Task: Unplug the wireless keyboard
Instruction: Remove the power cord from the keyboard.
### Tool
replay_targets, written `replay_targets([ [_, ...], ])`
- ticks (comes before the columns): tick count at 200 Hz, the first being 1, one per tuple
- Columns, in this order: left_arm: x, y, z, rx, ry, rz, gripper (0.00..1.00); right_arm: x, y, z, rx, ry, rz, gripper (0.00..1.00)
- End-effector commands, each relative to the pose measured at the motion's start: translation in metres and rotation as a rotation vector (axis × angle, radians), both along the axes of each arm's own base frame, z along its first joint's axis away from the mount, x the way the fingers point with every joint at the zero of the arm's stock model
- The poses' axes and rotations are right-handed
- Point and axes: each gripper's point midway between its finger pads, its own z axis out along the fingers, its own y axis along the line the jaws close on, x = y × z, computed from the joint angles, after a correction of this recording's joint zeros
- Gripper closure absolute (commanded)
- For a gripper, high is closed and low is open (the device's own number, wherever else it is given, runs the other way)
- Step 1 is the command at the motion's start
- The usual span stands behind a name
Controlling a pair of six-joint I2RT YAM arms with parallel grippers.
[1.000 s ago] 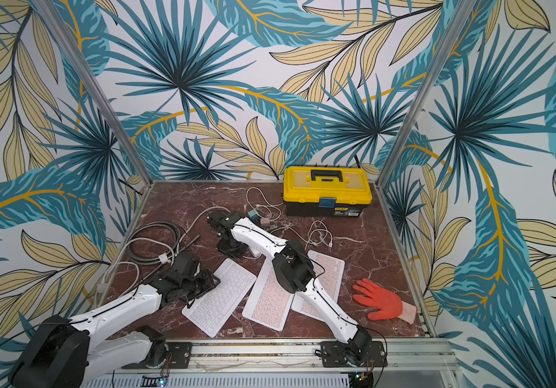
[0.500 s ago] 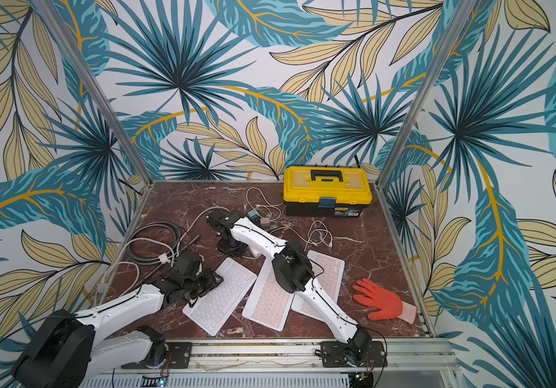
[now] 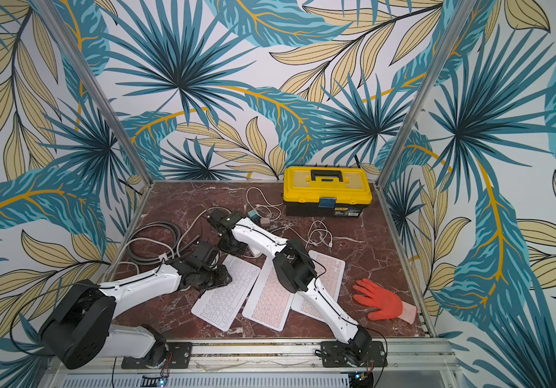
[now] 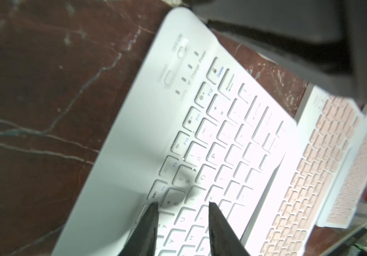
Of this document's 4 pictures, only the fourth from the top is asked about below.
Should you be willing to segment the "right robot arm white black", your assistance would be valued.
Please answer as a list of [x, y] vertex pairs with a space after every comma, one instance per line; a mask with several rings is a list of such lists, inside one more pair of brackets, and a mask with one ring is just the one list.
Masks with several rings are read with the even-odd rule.
[[367, 1], [190, 1], [208, 28], [327, 92], [367, 102]]

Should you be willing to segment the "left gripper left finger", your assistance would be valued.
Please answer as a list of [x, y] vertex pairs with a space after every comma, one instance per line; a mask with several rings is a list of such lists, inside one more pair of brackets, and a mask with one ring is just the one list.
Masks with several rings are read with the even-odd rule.
[[158, 203], [152, 202], [119, 256], [154, 256], [159, 221]]

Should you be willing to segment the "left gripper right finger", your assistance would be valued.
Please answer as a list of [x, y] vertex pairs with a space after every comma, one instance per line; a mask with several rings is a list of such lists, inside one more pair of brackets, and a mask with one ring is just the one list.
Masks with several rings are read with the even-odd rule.
[[214, 202], [209, 203], [209, 236], [212, 256], [249, 256]]

